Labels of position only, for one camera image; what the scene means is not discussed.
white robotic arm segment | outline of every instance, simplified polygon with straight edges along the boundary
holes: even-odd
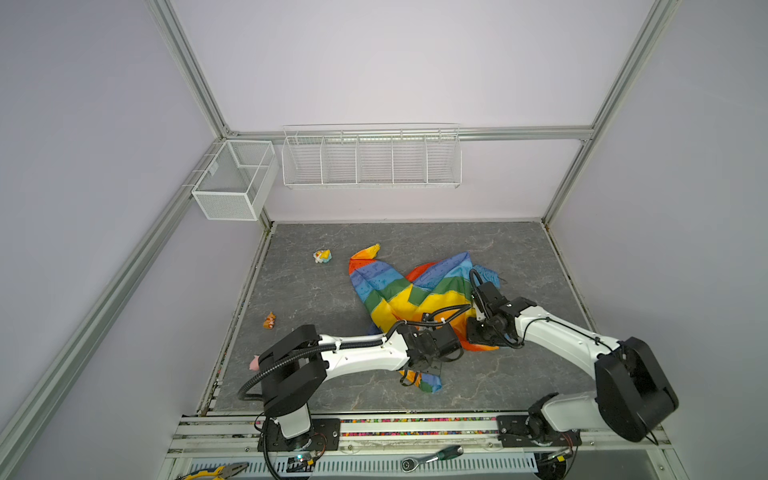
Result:
[[[365,372],[367,370],[400,370],[408,362],[406,341],[398,332],[394,332],[389,340],[384,334],[371,336],[338,337],[320,335],[320,345],[347,342],[369,342],[381,340],[380,346],[370,346],[360,349],[336,349],[322,352],[322,358],[328,362],[326,367],[327,379],[348,373]]]
[[[619,347],[616,339],[569,323],[540,306],[522,310],[515,318],[515,328],[525,342],[537,343],[558,354],[592,378],[598,355],[606,355]]]

colorful striped cloth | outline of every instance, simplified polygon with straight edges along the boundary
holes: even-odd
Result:
[[[420,322],[424,313],[432,313],[446,306],[472,304],[472,288],[469,284],[469,271],[472,268],[480,273],[484,281],[499,287],[498,274],[479,265],[473,266],[469,252],[441,262],[426,263],[403,276],[388,263],[374,260],[380,248],[376,244],[349,259],[349,279],[373,319],[377,332],[388,331],[400,319]],[[467,318],[475,315],[475,310],[470,309],[451,321],[462,346],[471,351],[497,349],[467,342]],[[402,373],[408,377],[408,382],[414,382],[426,392],[437,392],[442,388],[438,376]]]

robotic arm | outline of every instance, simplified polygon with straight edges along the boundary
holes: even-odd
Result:
[[[525,298],[507,300],[490,283],[473,282],[473,300],[478,317],[468,320],[470,343],[512,348],[538,343],[595,381],[595,390],[540,399],[512,435],[547,445],[559,432],[610,429],[639,442],[677,409],[677,396],[641,340],[599,336]],[[454,315],[468,310],[452,308],[458,310]],[[306,403],[325,380],[374,369],[429,373],[441,362],[458,359],[463,350],[450,319],[399,321],[386,334],[357,337],[319,335],[313,325],[301,326],[260,356],[259,373],[243,385],[238,397],[263,401],[265,415],[276,419],[283,437],[300,445],[311,429]],[[249,394],[259,382],[263,393]]]

wire basket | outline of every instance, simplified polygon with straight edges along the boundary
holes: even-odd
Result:
[[[279,169],[271,141],[227,140],[192,194],[210,220],[259,220]]]
[[[286,128],[283,182],[291,188],[457,187],[458,126],[356,131]]]

small toy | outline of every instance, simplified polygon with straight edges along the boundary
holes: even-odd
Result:
[[[317,250],[313,257],[315,257],[315,263],[328,263],[331,261],[330,250]]]
[[[270,312],[269,315],[266,316],[266,319],[264,320],[264,328],[265,329],[273,329],[275,327],[275,314]]]

